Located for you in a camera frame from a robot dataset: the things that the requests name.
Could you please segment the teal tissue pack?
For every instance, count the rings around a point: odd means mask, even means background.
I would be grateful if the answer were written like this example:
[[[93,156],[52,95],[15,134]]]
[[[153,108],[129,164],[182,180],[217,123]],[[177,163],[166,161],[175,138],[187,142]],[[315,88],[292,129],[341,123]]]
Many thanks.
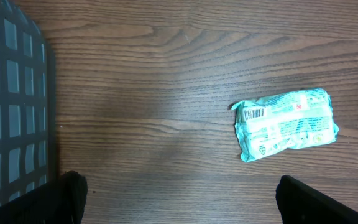
[[[231,109],[236,111],[234,127],[244,162],[331,144],[339,132],[331,97],[321,88],[242,100]]]

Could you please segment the grey plastic basket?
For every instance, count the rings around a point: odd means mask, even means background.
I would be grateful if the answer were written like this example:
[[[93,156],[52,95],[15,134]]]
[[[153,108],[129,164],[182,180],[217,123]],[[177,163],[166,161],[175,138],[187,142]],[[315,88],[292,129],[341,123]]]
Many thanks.
[[[55,56],[37,24],[0,0],[0,207],[56,178]]]

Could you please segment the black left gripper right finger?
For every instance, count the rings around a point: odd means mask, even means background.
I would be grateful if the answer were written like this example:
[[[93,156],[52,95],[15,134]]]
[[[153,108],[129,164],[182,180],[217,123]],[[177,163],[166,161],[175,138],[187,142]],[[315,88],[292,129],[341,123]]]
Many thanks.
[[[284,175],[276,188],[283,224],[358,224],[358,212]]]

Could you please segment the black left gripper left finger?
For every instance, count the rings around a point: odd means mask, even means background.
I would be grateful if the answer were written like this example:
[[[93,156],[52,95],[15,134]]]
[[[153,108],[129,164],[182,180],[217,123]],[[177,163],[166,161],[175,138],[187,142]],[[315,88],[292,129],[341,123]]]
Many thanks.
[[[86,178],[69,171],[0,207],[0,223],[80,224],[86,205]]]

